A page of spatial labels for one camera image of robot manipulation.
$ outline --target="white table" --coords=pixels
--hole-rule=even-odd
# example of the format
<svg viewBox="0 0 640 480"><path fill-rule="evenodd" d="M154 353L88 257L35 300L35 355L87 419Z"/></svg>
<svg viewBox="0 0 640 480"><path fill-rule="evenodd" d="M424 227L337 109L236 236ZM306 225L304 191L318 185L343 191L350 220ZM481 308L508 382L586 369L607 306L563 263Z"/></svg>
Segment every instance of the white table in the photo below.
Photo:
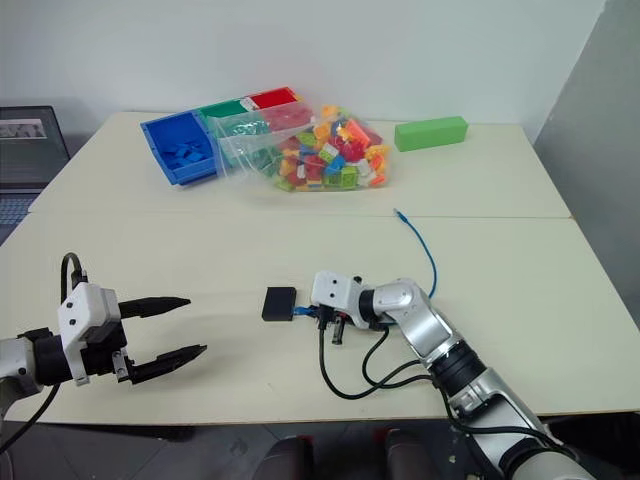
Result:
<svg viewBox="0 0 640 480"><path fill-rule="evenodd" d="M516 125L471 125L463 143L400 154L390 182L360 192L288 194L266 182L172 187L140 122L165 114L118 113L32 205L34 212L277 212L390 216L568 218L570 212ZM371 122L393 144L392 122Z"/></svg>
<svg viewBox="0 0 640 480"><path fill-rule="evenodd" d="M438 263L435 305L538 414L634 410L640 337L581 232L570 219L416 219ZM340 232L362 239L349 244ZM125 321L138 362L192 343L209 349L173 374L135 387L112 375L63 385L44 421L178 424L441 417L428 385L345 401L322 382L317 330L306 317L265 323L269 285L298 288L333 269L377 284L399 275L425 288L431 272L396 219L279 213L34 213L0 248L0 335L57 331L59 264L80 255L90 279L121 300L179 295L193 304ZM327 341L328 369L359 391L360 361L378 334L347 329ZM411 359L396 331L376 354L380 375ZM16 404L24 420L43 400Z"/></svg>

